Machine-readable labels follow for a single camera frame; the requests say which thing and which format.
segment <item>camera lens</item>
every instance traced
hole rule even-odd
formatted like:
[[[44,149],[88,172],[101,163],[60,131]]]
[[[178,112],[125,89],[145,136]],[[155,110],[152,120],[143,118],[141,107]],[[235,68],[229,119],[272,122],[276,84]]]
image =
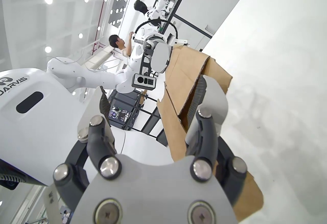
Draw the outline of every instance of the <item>camera lens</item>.
[[[142,84],[143,81],[144,81],[144,79],[143,79],[142,77],[139,77],[139,78],[137,78],[137,81],[138,81],[140,84]]]

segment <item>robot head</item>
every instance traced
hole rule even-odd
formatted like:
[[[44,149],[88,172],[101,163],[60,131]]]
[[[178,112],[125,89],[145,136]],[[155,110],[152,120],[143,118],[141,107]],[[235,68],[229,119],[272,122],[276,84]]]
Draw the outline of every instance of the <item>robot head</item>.
[[[135,1],[134,10],[142,12],[143,14],[146,14],[147,11],[148,11],[146,4],[141,0],[136,0]]]

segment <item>red pipe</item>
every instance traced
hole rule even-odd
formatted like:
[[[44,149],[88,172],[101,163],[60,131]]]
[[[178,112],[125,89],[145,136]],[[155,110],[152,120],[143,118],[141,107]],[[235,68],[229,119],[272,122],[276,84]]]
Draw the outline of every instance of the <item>red pipe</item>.
[[[102,7],[101,7],[101,12],[100,12],[100,17],[99,17],[98,26],[100,25],[100,20],[101,20],[101,15],[102,15],[102,10],[103,10],[103,5],[104,5],[104,1],[102,1]]]
[[[97,43],[94,43],[94,44],[93,44],[92,55],[93,55],[93,53],[97,50],[97,49],[95,49],[96,45],[97,45]]]

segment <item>ceiling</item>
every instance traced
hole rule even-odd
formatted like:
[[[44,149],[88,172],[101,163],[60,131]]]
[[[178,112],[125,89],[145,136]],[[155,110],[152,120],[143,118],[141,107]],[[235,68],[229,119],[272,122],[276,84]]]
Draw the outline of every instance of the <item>ceiling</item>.
[[[2,0],[7,47],[1,39],[0,71],[8,69],[9,64],[4,64],[8,54],[12,68],[43,70],[50,57],[77,54],[79,58],[82,48],[90,44],[91,50],[94,41],[100,39],[107,24],[107,4],[110,0],[53,0],[50,5],[45,0]],[[50,53],[45,52],[47,46],[52,49]],[[85,49],[83,59],[88,56]]]

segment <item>cardboard flap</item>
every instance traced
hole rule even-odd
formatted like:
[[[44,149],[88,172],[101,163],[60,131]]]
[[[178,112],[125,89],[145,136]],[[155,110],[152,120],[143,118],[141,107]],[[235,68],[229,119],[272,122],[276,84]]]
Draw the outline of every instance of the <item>cardboard flap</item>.
[[[207,61],[207,64],[205,64],[201,74],[214,78],[225,94],[227,93],[228,87],[233,78],[226,70],[216,63],[215,59],[211,57]]]
[[[161,116],[164,131],[166,133],[171,157],[173,161],[178,161],[185,157],[186,133],[175,113],[175,109],[170,101],[167,91],[165,91],[162,100],[157,101],[157,107]]]
[[[243,191],[233,207],[238,222],[259,211],[264,205],[264,196],[248,172],[245,178]]]
[[[166,89],[179,115],[209,56],[186,46],[173,49],[165,71]]]

